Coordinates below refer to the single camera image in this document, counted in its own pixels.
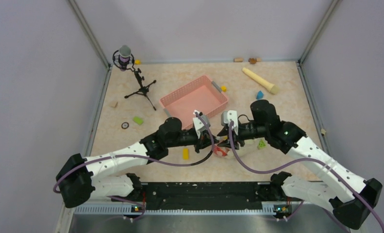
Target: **round black object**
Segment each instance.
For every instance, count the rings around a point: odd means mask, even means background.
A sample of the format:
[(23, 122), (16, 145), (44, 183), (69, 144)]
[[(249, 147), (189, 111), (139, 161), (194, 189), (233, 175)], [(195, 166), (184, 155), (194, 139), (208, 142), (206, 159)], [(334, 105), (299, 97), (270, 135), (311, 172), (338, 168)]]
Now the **round black object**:
[(122, 123), (122, 129), (127, 129), (129, 127), (129, 123), (128, 122), (123, 122)]

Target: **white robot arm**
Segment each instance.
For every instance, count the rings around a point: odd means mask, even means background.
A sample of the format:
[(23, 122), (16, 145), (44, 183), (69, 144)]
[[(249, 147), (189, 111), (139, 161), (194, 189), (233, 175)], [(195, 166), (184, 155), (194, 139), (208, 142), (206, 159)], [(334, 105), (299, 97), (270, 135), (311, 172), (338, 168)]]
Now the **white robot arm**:
[[(280, 121), (275, 107), (267, 100), (255, 101), (250, 109), (253, 120), (248, 123), (242, 124), (236, 119), (222, 120), (222, 123), (227, 124), (224, 125), (218, 136), (228, 135), (229, 125), (233, 121), (231, 130), (233, 138), (232, 140), (228, 138), (220, 142), (219, 145), (231, 147), (231, 141), (233, 141), (234, 147), (239, 148), (239, 146), (245, 145), (245, 140), (264, 137), (272, 147), (279, 149), (293, 159), (309, 158), (320, 161), (322, 164), (316, 162), (302, 163), (316, 174), (323, 183), (308, 182), (287, 172), (274, 174), (271, 177), (271, 182), (280, 186), (287, 197), (299, 198), (316, 204), (333, 212), (334, 216), (349, 228), (359, 229), (370, 212), (330, 170), (335, 171), (372, 208), (378, 202), (382, 184), (375, 178), (365, 180), (344, 168), (321, 150), (298, 126), (291, 122)], [(237, 113), (228, 111), (228, 116), (236, 115)], [(239, 134), (235, 132), (236, 128), (239, 129)]]
[[(280, 121), (275, 107), (267, 100), (255, 101), (250, 109), (253, 120), (247, 123), (238, 121), (236, 111), (224, 112), (221, 115), (221, 124), (224, 128), (218, 136), (229, 136), (231, 126), (233, 145), (236, 149), (243, 147), (245, 140), (264, 137), (272, 147), (293, 159), (310, 158), (321, 161), (324, 166), (315, 162), (302, 163), (315, 173), (322, 183), (305, 181), (287, 172), (280, 172), (272, 175), (271, 184), (281, 188), (287, 197), (306, 200), (333, 212), (334, 216), (349, 228), (360, 228), (370, 213), (368, 208), (326, 166), (344, 179), (372, 208), (378, 202), (382, 184), (374, 178), (365, 180), (341, 166), (298, 126), (291, 122)], [(210, 126), (209, 120), (205, 115), (197, 111), (195, 113), (200, 117), (194, 118), (194, 127), (190, 130), (182, 131), (180, 120), (171, 117), (159, 127), (158, 131), (124, 149), (96, 157), (82, 158), (80, 154), (71, 156), (56, 176), (60, 191), (55, 192), (62, 194), (67, 208), (78, 206), (89, 198), (122, 196), (136, 199), (142, 189), (137, 176), (126, 174), (121, 177), (110, 177), (110, 175), (132, 166), (146, 165), (151, 163), (150, 160), (160, 160), (168, 155), (168, 148), (171, 147), (194, 145), (195, 151), (199, 152), (200, 149), (210, 146), (212, 144), (210, 134), (203, 126), (204, 124)], [(219, 146), (231, 147), (230, 136), (220, 142)]]

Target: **pink basket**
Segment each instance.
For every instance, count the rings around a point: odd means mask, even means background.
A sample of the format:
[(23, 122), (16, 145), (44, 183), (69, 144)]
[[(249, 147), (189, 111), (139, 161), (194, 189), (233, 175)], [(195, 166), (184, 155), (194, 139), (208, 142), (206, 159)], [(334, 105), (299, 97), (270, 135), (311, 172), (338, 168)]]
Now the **pink basket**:
[(182, 129), (193, 126), (193, 111), (214, 117), (226, 108), (229, 98), (208, 76), (203, 75), (160, 99), (168, 117), (177, 117)]

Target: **microphone stand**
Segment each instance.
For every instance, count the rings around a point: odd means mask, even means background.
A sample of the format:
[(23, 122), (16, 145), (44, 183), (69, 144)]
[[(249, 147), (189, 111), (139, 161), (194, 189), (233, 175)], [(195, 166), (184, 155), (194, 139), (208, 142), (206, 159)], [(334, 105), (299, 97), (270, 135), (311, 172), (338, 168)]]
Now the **microphone stand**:
[(134, 68), (134, 57), (133, 55), (131, 54), (131, 59), (132, 59), (132, 67), (129, 67), (127, 68), (127, 65), (130, 63), (130, 58), (128, 58), (128, 60), (126, 62), (122, 61), (119, 57), (119, 55), (116, 55), (117, 53), (119, 52), (119, 50), (117, 50), (114, 54), (113, 54), (113, 63), (120, 68), (120, 70), (122, 71), (125, 71), (125, 70), (130, 70), (131, 72), (134, 73), (134, 76), (136, 77), (136, 80), (137, 80), (137, 83), (139, 84), (140, 88), (139, 90), (129, 94), (129, 95), (126, 95), (125, 96), (125, 99), (129, 98), (130, 96), (132, 95), (141, 95), (141, 96), (144, 96), (146, 97), (150, 104), (152, 105), (153, 109), (156, 111), (156, 108), (154, 107), (152, 101), (149, 99), (147, 93), (149, 92), (149, 88), (152, 84), (156, 83), (156, 80), (153, 80), (153, 82), (151, 82), (150, 84), (146, 85), (146, 86), (143, 86), (142, 84), (142, 81), (145, 80), (145, 77), (143, 76), (140, 76), (140, 73), (142, 73), (142, 71), (138, 68), (137, 70)]

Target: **wooden rolling pin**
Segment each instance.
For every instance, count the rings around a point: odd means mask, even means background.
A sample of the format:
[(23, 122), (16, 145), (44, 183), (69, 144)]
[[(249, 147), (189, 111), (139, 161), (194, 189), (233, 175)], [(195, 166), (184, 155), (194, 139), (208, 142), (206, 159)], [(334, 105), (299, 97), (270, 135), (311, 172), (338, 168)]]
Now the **wooden rolling pin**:
[(268, 92), (270, 92), (272, 94), (277, 94), (279, 92), (279, 88), (275, 84), (269, 83), (268, 81), (262, 79), (262, 77), (253, 73), (251, 70), (249, 70), (247, 68), (243, 68), (242, 71), (247, 76), (251, 77), (253, 80), (258, 82), (260, 85), (264, 86)]

